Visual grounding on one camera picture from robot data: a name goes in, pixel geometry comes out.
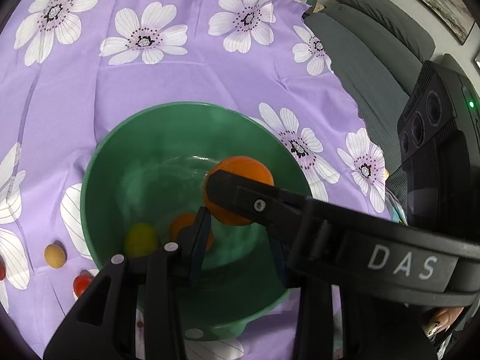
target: white flower print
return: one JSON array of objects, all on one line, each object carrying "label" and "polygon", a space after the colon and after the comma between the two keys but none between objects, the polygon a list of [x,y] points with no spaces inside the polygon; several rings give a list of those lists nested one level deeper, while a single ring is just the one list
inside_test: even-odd
[{"label": "white flower print", "polygon": [[164,7],[158,1],[148,5],[143,11],[141,23],[137,14],[124,8],[115,16],[117,32],[124,38],[106,38],[100,45],[100,56],[111,56],[109,65],[121,65],[134,61],[140,53],[146,64],[156,64],[164,53],[176,56],[187,54],[183,47],[187,42],[187,29],[184,24],[169,27],[160,32],[177,15],[174,5]]},{"label": "white flower print", "polygon": [[235,360],[243,357],[243,345],[236,338],[219,341],[185,340],[188,360]]},{"label": "white flower print", "polygon": [[251,36],[259,44],[273,42],[273,31],[268,23],[275,23],[271,0],[218,0],[227,12],[215,13],[208,25],[208,33],[218,36],[232,31],[223,40],[223,47],[229,52],[250,50]]},{"label": "white flower print", "polygon": [[370,202],[376,212],[385,209],[385,160],[380,147],[370,142],[365,128],[346,136],[349,153],[337,149],[342,160],[353,170],[352,177],[366,196],[370,187]]},{"label": "white flower print", "polygon": [[5,266],[6,279],[17,290],[25,290],[30,281],[25,249],[13,232],[2,228],[0,228],[0,258]]},{"label": "white flower print", "polygon": [[254,117],[251,119],[278,136],[280,142],[290,150],[300,165],[310,185],[313,197],[328,202],[327,190],[319,175],[330,184],[334,184],[340,179],[340,174],[318,155],[318,153],[323,151],[323,146],[315,137],[315,133],[306,127],[299,135],[297,133],[299,121],[288,108],[280,110],[280,118],[282,120],[280,120],[270,105],[260,103],[258,108],[265,122]]},{"label": "white flower print", "polygon": [[135,321],[135,357],[145,360],[145,334],[143,331],[145,316],[139,309],[137,309]]},{"label": "white flower print", "polygon": [[15,222],[22,213],[20,184],[25,178],[24,170],[14,175],[22,149],[17,142],[0,163],[0,224]]},{"label": "white flower print", "polygon": [[297,43],[292,51],[295,62],[305,62],[311,58],[307,64],[307,72],[311,76],[318,76],[323,72],[325,65],[331,71],[332,61],[325,53],[322,42],[311,32],[308,27],[293,26],[293,29],[305,43]]},{"label": "white flower print", "polygon": [[49,56],[53,46],[53,33],[62,44],[72,44],[82,32],[82,23],[72,12],[92,9],[98,0],[35,0],[28,16],[20,23],[15,34],[13,48],[18,50],[32,37],[25,53],[25,65],[35,61],[42,63]]},{"label": "white flower print", "polygon": [[80,218],[81,193],[81,183],[74,184],[66,189],[60,202],[60,215],[76,250],[78,250],[81,256],[92,260],[92,255],[85,242],[85,236],[83,235],[82,230],[82,220]]},{"label": "white flower print", "polygon": [[0,304],[3,306],[3,309],[8,314],[9,305],[8,305],[8,294],[7,288],[5,287],[5,281],[0,281]]}]

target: colorful fabric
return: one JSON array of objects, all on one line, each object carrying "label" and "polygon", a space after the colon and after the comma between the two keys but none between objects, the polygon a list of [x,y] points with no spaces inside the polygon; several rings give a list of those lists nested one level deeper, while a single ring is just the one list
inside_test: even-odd
[{"label": "colorful fabric", "polygon": [[408,224],[402,205],[388,188],[385,189],[385,204],[392,222],[401,223],[402,225]]},{"label": "colorful fabric", "polygon": [[[20,2],[0,35],[0,302],[35,352],[74,304],[74,278],[96,272],[79,209],[88,161],[112,128],[148,107],[239,111],[284,143],[315,198],[389,218],[382,152],[303,25],[305,9],[299,0]],[[43,256],[55,241],[68,256],[61,269]],[[294,291],[231,340],[189,339],[190,360],[289,359],[298,301]]]},{"label": "colorful fabric", "polygon": [[320,12],[322,9],[324,9],[325,7],[320,4],[317,0],[300,0],[301,2],[303,3],[306,3],[307,5],[309,5],[310,7],[305,11],[305,13],[303,14],[303,17],[307,17],[309,15],[311,15],[312,13],[317,13],[317,12]]}]

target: screw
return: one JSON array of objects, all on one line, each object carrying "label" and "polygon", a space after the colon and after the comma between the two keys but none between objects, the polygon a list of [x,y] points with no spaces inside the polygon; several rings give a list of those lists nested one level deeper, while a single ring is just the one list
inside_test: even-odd
[{"label": "screw", "polygon": [[262,212],[263,210],[265,210],[266,207],[267,203],[265,203],[265,200],[262,199],[257,199],[253,204],[253,208],[256,212]]},{"label": "screw", "polygon": [[125,260],[125,257],[123,257],[123,255],[116,254],[115,256],[112,257],[110,261],[112,261],[113,264],[118,265],[123,263],[124,260]]},{"label": "screw", "polygon": [[176,251],[178,248],[179,245],[176,242],[167,242],[163,246],[163,249],[165,249],[165,251]]}]

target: small beige ball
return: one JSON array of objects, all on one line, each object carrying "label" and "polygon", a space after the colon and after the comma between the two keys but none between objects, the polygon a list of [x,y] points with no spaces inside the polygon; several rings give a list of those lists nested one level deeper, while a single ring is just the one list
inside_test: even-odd
[{"label": "small beige ball", "polygon": [[55,244],[48,245],[43,253],[46,263],[52,268],[62,268],[67,261],[63,249]]}]

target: camera lens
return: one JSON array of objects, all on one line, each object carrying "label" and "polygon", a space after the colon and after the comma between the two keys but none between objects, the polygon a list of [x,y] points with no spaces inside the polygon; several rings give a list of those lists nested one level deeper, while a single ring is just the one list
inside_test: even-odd
[{"label": "camera lens", "polygon": [[412,119],[412,138],[417,146],[423,142],[423,119],[418,112]]},{"label": "camera lens", "polygon": [[434,126],[440,121],[442,116],[442,106],[440,104],[440,99],[435,92],[430,92],[427,97],[427,115],[428,120]]},{"label": "camera lens", "polygon": [[409,152],[409,137],[406,133],[403,133],[402,139],[400,140],[400,146],[402,147],[403,154],[407,154]]}]

